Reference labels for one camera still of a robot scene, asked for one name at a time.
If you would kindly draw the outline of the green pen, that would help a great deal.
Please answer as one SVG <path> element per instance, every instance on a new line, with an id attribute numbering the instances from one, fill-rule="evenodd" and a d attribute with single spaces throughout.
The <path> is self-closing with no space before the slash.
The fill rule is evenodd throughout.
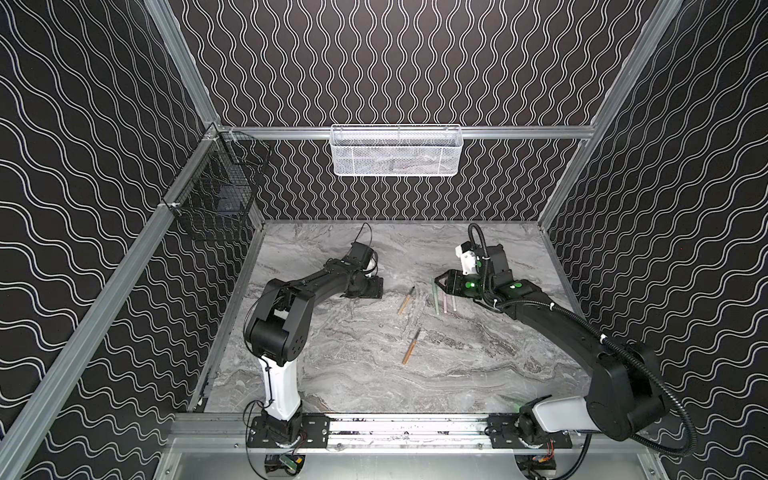
<path id="1" fill-rule="evenodd" d="M 435 315 L 439 316 L 441 313 L 439 289 L 436 284 L 431 285 L 432 301 L 434 306 Z"/>

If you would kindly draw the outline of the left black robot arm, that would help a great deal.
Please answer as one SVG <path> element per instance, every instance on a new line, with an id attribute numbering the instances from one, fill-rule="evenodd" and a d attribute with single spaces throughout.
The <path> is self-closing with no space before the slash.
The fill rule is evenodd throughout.
<path id="1" fill-rule="evenodd" d="M 297 435 L 302 400 L 298 393 L 296 361 L 308 338 L 314 308 L 333 296 L 350 299 L 383 297 L 378 275 L 378 253 L 354 241 L 342 258 L 327 260 L 303 278 L 267 282 L 243 328 L 249 352 L 261 363 L 267 422 L 287 435 Z"/>

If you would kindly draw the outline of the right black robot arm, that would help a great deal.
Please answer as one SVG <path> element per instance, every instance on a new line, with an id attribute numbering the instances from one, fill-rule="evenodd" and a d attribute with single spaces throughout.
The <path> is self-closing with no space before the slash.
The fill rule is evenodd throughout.
<path id="1" fill-rule="evenodd" d="M 461 268 L 436 277 L 440 290 L 533 328 L 589 377 L 584 396 L 542 396 L 521 406 L 513 430 L 522 443 L 538 446 L 556 432 L 577 431 L 632 440 L 673 457 L 695 451 L 696 427 L 651 348 L 611 338 L 535 283 L 515 278 L 503 246 L 489 244 L 476 223 L 457 256 Z"/>

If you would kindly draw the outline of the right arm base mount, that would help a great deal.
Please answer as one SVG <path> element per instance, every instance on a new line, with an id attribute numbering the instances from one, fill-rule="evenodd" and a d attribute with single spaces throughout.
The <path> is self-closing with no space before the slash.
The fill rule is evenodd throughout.
<path id="1" fill-rule="evenodd" d="M 544 431 L 530 415 L 491 414 L 483 433 L 493 449 L 570 449 L 573 444 L 565 431 Z"/>

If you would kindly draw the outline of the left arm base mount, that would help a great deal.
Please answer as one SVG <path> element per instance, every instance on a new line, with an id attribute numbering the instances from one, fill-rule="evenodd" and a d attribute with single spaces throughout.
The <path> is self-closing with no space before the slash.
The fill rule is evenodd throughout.
<path id="1" fill-rule="evenodd" d="M 262 415 L 251 420 L 247 429 L 246 447 L 325 448 L 329 433 L 330 418 L 323 414 L 298 412 L 289 420 Z"/>

